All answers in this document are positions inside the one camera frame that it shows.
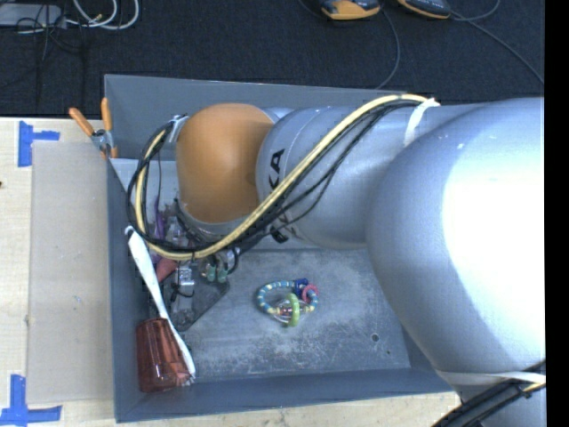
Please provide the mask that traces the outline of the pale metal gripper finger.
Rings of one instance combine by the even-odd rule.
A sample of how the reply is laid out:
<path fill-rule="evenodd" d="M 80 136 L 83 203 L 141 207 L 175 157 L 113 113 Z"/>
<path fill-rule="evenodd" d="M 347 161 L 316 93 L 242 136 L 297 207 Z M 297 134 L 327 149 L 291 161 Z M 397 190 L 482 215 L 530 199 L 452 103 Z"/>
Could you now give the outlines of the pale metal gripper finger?
<path fill-rule="evenodd" d="M 171 320 L 175 327 L 190 327 L 194 321 L 193 296 L 195 280 L 190 267 L 180 266 L 171 283 Z"/>

